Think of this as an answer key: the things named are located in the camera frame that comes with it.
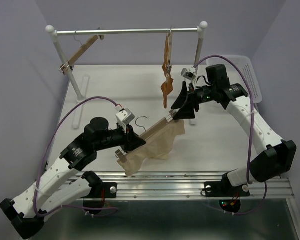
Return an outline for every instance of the robotic arm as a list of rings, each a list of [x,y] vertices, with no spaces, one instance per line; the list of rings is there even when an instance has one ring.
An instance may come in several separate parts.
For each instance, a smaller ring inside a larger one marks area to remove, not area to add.
[[[206,68],[208,82],[206,86],[194,87],[196,79],[194,69],[183,69],[181,75],[191,80],[189,89],[184,81],[182,90],[172,105],[172,109],[179,109],[173,119],[194,119],[195,111],[200,110],[200,104],[216,101],[227,110],[250,135],[251,105],[247,92],[240,84],[230,85],[226,67],[223,64]],[[254,110],[253,145],[258,156],[251,162],[249,179],[263,183],[290,170],[297,150],[295,143],[285,141],[275,133],[260,114]],[[242,186],[247,182],[247,166],[233,170],[222,176],[221,182],[207,182],[210,186],[205,190],[207,197],[232,197],[240,192],[240,196],[249,196]]]
[[[109,129],[109,122],[105,118],[92,119],[84,132],[61,152],[55,163],[43,174],[36,200],[40,214],[85,197],[101,187],[101,179],[91,171],[85,172],[74,184],[58,191],[68,179],[97,159],[97,151],[121,147],[129,153],[146,144],[129,125],[135,116],[120,105],[116,108],[119,111],[116,114],[117,129]],[[0,204],[2,211],[23,239],[35,235],[48,220],[47,217],[38,217],[34,211],[35,190],[36,182],[19,196],[5,199]]]

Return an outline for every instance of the metal hook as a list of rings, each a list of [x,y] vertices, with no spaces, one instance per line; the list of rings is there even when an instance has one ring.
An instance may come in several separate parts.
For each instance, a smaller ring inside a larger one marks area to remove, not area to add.
[[[80,40],[77,40],[76,39],[76,32],[78,31],[79,29],[75,30],[74,34],[73,34],[73,39],[77,42],[79,42],[81,44],[81,47],[83,46],[82,42]]]
[[[146,119],[149,119],[149,118],[148,118],[147,116],[140,116],[140,117],[138,117],[138,118],[134,121],[135,125],[137,125],[139,128],[143,128],[144,131],[147,131],[146,128],[145,128],[144,126],[140,126],[140,125],[137,124],[137,121],[138,121],[138,119],[140,119],[140,118],[146,118]]]

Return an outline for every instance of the cable connector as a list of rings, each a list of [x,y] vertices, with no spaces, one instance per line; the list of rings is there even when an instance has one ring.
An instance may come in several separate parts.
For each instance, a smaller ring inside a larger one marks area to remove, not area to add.
[[[115,109],[119,111],[115,115],[118,124],[123,128],[124,132],[127,133],[127,125],[135,119],[135,115],[128,108],[123,108],[121,105],[117,105]]]
[[[184,68],[181,71],[181,76],[193,82],[197,77],[196,69],[194,67],[190,67],[189,69]]]

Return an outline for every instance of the gray floor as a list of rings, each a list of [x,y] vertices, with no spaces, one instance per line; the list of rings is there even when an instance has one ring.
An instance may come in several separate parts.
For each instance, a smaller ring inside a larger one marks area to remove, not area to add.
[[[241,212],[260,200],[245,200]],[[205,205],[217,201],[113,202],[120,211],[110,217],[85,216],[63,209],[33,240],[294,240],[296,232],[285,199],[268,199],[245,216],[225,215]]]

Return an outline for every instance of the fabric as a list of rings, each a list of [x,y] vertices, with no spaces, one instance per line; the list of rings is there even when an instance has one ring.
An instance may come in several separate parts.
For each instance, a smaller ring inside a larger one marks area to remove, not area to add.
[[[127,155],[123,155],[122,153],[117,154],[119,157],[117,162],[123,167],[127,176],[138,172],[145,159],[167,160],[169,153],[173,149],[176,136],[186,133],[185,122],[183,120],[166,121],[166,123],[160,121],[156,125],[157,129],[155,131],[154,128],[150,128],[140,136],[141,138],[142,136],[147,136],[144,139],[146,141],[145,145]]]

